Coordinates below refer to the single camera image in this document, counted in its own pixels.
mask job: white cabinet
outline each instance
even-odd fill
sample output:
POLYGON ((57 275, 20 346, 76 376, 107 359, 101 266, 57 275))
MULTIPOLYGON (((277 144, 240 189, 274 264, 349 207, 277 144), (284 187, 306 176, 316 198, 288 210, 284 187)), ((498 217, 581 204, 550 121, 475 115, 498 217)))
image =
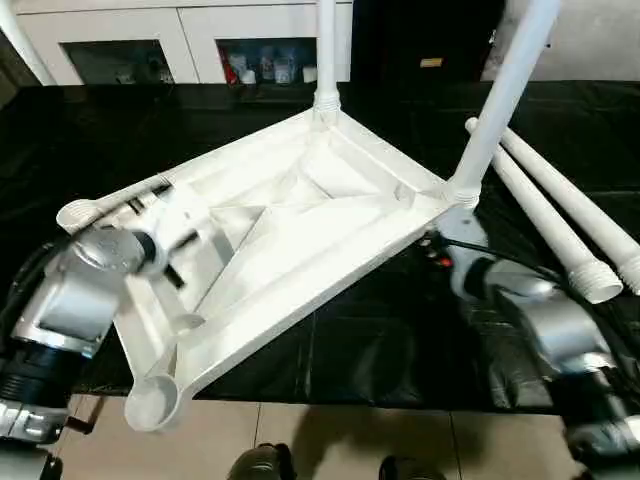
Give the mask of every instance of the white cabinet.
MULTIPOLYGON (((295 51, 285 57, 301 81, 302 67, 315 64, 315 2, 266 2, 14 0, 13 8, 59 85, 225 83, 220 52, 247 42, 254 52, 265 45, 295 51)), ((351 21, 352 3, 345 0, 336 8, 339 81, 349 80, 351 21)))
POLYGON ((43 13, 18 19, 59 85, 198 83, 174 8, 43 13))
MULTIPOLYGON (((264 5, 181 8, 180 18, 203 83, 224 83, 221 41, 262 39, 268 46, 278 40, 315 38, 316 6, 264 5)), ((351 64, 352 4, 336 7, 336 75, 348 81, 351 64)), ((315 58, 315 42, 311 43, 315 58)))

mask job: white pole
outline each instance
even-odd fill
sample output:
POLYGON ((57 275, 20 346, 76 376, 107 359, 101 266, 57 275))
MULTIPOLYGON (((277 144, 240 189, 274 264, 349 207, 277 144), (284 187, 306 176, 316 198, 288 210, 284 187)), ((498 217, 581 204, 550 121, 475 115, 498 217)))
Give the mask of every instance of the white pole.
POLYGON ((11 10, 11 0, 0 0, 0 29, 40 83, 45 86, 55 85, 56 82, 49 70, 42 63, 40 56, 36 53, 20 25, 18 25, 18 20, 11 10))
POLYGON ((478 127, 448 182, 447 193, 468 207, 478 203, 482 177, 544 49, 560 6, 561 0, 531 0, 516 31, 478 127))
POLYGON ((616 264, 633 293, 640 295, 640 245, 510 129, 502 144, 616 264))
POLYGON ((340 95, 335 74, 335 0, 318 0, 317 17, 318 88, 314 109, 320 113, 337 112, 340 109, 340 95))
MULTIPOLYGON (((465 126, 473 132, 478 123, 465 126)), ((622 291, 622 282, 606 263, 598 260, 540 190, 498 145, 492 162, 511 194, 535 225, 567 271, 569 282, 590 303, 602 303, 622 291)))

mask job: black tablecloth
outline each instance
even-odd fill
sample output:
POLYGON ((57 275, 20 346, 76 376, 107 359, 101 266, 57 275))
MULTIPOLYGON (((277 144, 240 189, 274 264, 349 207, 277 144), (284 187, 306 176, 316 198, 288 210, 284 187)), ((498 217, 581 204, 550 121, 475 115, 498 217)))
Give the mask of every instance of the black tablecloth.
MULTIPOLYGON (((344 110, 442 177, 454 170, 489 86, 366 91, 344 110)), ((308 108, 312 90, 224 86, 33 88, 0 112, 0 288, 28 253, 59 234, 57 210, 97 198, 308 108)), ((640 238, 640 84, 531 84, 511 123, 640 238)), ((492 246, 559 268, 489 172, 478 215, 492 246)), ((637 330, 638 302, 607 306, 637 330)), ((79 389, 132 383, 114 332, 79 389)), ((412 246, 238 367, 201 398, 470 410, 545 410, 548 395, 516 329, 452 297, 446 272, 412 246)))

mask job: floor tile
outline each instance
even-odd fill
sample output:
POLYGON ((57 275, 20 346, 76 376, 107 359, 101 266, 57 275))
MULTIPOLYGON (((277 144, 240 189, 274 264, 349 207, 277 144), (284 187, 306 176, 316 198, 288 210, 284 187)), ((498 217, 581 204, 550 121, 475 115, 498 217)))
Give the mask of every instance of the floor tile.
POLYGON ((266 442, 289 445, 299 480, 377 480, 390 454, 459 478, 444 412, 263 403, 256 443, 266 442))
MULTIPOLYGON (((89 417, 95 401, 83 398, 77 416, 89 417)), ((175 429, 134 432, 123 415, 124 398, 109 398, 89 436, 68 430, 60 448, 65 480, 224 479, 253 446, 258 404, 193 401, 175 429)))
POLYGON ((570 480, 580 473, 558 417, 452 415, 462 480, 570 480))

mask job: cabinet door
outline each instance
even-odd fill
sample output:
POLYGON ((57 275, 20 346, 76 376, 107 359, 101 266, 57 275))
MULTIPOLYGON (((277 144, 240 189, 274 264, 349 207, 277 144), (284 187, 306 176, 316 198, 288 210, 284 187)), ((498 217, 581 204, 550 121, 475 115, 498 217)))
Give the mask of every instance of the cabinet door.
POLYGON ((18 18, 59 85, 198 83, 175 9, 18 18))
MULTIPOLYGON (((315 4, 181 8, 179 14, 203 83, 225 83, 229 70, 236 70, 238 61, 248 63, 246 68, 258 70, 255 72, 258 82, 262 80, 260 68, 265 62, 289 59, 296 64, 297 81, 302 81, 303 66, 315 64, 315 4)), ((336 75, 339 81, 349 80, 351 16, 352 4, 337 5, 336 75)))

